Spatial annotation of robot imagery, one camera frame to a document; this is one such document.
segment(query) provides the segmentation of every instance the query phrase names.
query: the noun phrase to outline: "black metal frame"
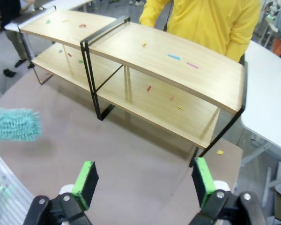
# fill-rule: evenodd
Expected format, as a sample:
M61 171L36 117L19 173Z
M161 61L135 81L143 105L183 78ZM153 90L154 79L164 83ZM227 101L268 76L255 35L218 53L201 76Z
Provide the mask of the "black metal frame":
M223 135L233 126L233 124L238 120L241 114L245 110L246 100L247 100L247 85L248 85L248 63L244 60L244 55L241 58L240 64L244 66L244 88L243 88L243 99L242 105L239 111L233 116L233 118L229 121L229 123L224 127L224 129L218 134L217 137L210 143L210 145L203 150L203 152L199 155L199 157L203 157L214 145L217 143ZM189 163L189 167L193 165L193 159L197 156L199 151L199 147L196 147L195 152L192 156L192 159Z
M125 24L130 21L130 17L121 17L117 19L116 21L106 25L105 27L101 28L94 34L90 35L89 37L85 38L80 42L80 47L81 47L81 53L83 57L83 62L85 66L85 71L87 74L88 82L89 82L89 89L90 93L92 95L95 111L97 118L101 121L105 119L105 117L111 112L111 110L114 108L114 105L109 104L106 109L101 113L100 110L100 105L98 101L98 96L97 96L97 91L110 79L112 78L113 75L115 75L123 65L121 65L116 71L114 71L98 88L96 88L95 85L95 79L94 79L94 73L93 73L93 68L91 64L91 58L90 58L90 52L89 52L89 45L94 43L96 40L99 38L103 37L107 33L111 32L118 26Z
M23 44L23 46L24 46L24 50L25 50L25 53L26 53L26 55L27 55L27 59L28 59L28 61L29 61L29 66L28 66L28 69L33 69L33 71L34 71L34 73L35 73L35 75L36 75L36 77L37 77L37 80L38 80L38 82L39 82L39 84L40 85L43 85L44 83L46 83L51 77L53 77L53 74L51 74L49 77L47 77L45 80L41 80L39 77L38 77L38 75L37 75L37 72L36 72L36 70L34 69L34 67L35 67L35 65L32 63L32 57L31 57L31 55L30 55L30 53L29 53L29 50L28 50L28 44L26 43L26 40L25 40L25 38L24 38L24 34L21 32L21 29L19 28L19 25L17 26L18 27L18 30L19 30L19 33L20 33L20 37L21 37L21 40L22 40L22 44Z

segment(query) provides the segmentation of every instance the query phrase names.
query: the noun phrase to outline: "yellow hoodie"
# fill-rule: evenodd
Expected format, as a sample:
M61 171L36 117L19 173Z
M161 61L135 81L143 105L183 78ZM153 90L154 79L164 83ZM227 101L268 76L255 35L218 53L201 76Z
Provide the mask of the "yellow hoodie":
M155 27L168 2L147 0L140 23ZM175 0L167 32L238 62L250 43L259 13L260 0Z

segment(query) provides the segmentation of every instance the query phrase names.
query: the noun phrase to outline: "yellow sleeve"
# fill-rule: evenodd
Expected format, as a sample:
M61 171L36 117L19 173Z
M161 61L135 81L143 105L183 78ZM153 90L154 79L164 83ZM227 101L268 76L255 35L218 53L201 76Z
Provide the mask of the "yellow sleeve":
M144 11L140 16L140 23L149 27L155 27L156 20L165 4L170 0L147 0Z
M225 54L228 58L237 62L240 60L249 46L259 14L260 0L246 0L241 15L231 29L230 43Z

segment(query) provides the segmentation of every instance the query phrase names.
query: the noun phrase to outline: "lower shelf board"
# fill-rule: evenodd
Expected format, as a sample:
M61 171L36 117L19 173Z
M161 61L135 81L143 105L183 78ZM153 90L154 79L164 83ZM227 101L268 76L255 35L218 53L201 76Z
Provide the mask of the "lower shelf board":
M90 91L81 51L55 43L34 58L32 62L50 73ZM121 66L93 54L91 54L91 62L96 88Z
M97 95L205 149L220 109L194 95L131 68L122 67Z

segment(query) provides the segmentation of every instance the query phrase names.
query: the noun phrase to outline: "screw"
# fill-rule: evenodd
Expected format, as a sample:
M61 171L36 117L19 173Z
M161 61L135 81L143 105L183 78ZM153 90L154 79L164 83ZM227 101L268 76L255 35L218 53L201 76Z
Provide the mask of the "screw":
M45 203L45 199L42 198L41 200L38 201L39 204L44 204Z
M70 196L66 195L66 196L64 197L64 201L66 202L66 201L69 201L69 200L70 200Z
M218 198L223 198L225 196L225 194L222 191L219 191L218 193L216 193L216 196Z
M250 200L251 199L251 195L249 195L248 193L244 194L244 199L245 200Z

